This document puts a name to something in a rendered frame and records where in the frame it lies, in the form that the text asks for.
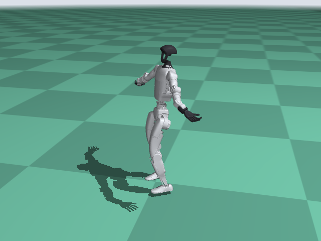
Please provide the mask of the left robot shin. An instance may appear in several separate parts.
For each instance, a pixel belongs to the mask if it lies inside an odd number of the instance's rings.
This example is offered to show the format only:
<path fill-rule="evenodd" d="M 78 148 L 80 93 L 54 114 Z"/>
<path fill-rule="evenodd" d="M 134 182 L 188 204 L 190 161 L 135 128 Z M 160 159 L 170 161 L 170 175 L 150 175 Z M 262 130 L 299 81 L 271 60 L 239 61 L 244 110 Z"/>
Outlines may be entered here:
<path fill-rule="evenodd" d="M 155 173 L 157 174 L 157 176 L 159 177 L 161 183 L 163 185 L 163 187 L 167 187 L 168 184 L 167 184 L 167 181 L 166 181 L 166 176 L 165 176 L 165 167 L 164 167 L 164 163 L 162 161 L 162 156 L 161 154 L 159 153 L 156 153 L 154 156 L 153 156 L 153 161 L 151 161 L 151 164 L 155 170 Z M 167 185 L 167 186 L 166 186 Z"/>

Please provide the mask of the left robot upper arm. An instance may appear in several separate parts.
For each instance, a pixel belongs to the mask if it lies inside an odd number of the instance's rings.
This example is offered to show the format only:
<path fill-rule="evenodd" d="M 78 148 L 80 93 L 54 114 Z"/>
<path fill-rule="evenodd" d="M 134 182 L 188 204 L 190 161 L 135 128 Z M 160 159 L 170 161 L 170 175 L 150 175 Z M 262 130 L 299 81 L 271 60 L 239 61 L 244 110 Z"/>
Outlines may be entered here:
<path fill-rule="evenodd" d="M 180 91 L 181 91 L 181 88 L 178 87 L 177 78 L 178 78 L 177 74 L 175 74 L 173 71 L 168 71 L 166 79 L 169 81 L 171 94 L 173 94 L 175 92 L 180 93 Z"/>

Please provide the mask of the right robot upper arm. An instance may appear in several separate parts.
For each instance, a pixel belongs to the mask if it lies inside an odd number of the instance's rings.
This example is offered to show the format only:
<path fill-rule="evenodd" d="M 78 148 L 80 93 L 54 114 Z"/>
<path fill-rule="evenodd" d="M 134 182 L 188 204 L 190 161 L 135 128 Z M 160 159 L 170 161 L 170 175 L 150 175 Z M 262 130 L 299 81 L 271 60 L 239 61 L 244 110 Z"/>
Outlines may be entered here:
<path fill-rule="evenodd" d="M 150 73 L 145 72 L 143 74 L 144 80 L 150 81 L 151 79 L 155 78 L 155 73 L 156 73 L 156 70 L 158 67 L 159 67 L 159 65 L 156 65 L 155 68 Z"/>

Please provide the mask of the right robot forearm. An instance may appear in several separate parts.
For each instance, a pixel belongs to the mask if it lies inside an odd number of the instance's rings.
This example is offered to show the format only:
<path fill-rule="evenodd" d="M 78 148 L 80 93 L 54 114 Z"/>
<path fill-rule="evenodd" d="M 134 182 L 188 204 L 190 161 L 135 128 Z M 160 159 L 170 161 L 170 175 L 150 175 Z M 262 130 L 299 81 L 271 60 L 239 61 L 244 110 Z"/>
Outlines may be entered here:
<path fill-rule="evenodd" d="M 141 86 L 142 83 L 147 83 L 149 81 L 144 80 L 143 76 L 137 79 L 137 85 Z"/>

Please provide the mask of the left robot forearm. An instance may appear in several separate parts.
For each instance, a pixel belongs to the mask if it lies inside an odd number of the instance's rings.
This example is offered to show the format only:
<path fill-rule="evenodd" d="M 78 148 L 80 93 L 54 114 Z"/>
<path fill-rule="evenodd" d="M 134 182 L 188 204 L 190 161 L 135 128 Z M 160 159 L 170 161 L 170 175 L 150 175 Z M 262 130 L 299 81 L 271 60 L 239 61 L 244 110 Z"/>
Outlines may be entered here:
<path fill-rule="evenodd" d="M 182 109 L 186 108 L 186 106 L 181 102 L 181 92 L 175 92 L 172 94 L 173 99 L 173 105 L 178 109 L 178 106 L 180 106 Z M 178 110 L 179 111 L 179 110 Z"/>

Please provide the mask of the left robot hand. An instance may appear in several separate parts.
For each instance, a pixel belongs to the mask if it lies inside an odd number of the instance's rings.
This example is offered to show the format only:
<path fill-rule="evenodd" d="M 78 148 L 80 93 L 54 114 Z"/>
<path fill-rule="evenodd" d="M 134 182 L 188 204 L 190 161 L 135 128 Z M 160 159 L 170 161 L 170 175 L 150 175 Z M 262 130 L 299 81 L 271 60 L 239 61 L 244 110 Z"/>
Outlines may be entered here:
<path fill-rule="evenodd" d="M 184 108 L 182 109 L 180 106 L 178 106 L 178 110 L 185 115 L 185 117 L 191 121 L 191 122 L 197 122 L 199 121 L 202 117 L 197 118 L 196 116 L 199 116 L 200 114 L 195 114 L 195 113 L 191 113 L 190 111 L 188 111 L 188 108 Z"/>

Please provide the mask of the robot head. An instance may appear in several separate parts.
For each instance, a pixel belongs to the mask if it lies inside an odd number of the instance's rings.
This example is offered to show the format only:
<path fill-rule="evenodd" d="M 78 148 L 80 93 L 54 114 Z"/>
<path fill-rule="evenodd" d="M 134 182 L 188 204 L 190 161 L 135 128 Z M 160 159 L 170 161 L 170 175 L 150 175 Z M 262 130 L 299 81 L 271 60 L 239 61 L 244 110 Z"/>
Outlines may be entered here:
<path fill-rule="evenodd" d="M 167 60 L 167 57 L 172 54 L 177 54 L 176 48 L 172 45 L 164 45 L 160 48 L 160 50 L 162 51 L 161 62 L 165 63 L 164 66 L 162 66 L 162 68 L 169 68 L 170 66 L 172 67 L 171 61 Z M 164 54 L 166 55 L 165 58 L 163 58 Z M 166 65 L 169 65 L 169 67 L 166 67 Z"/>

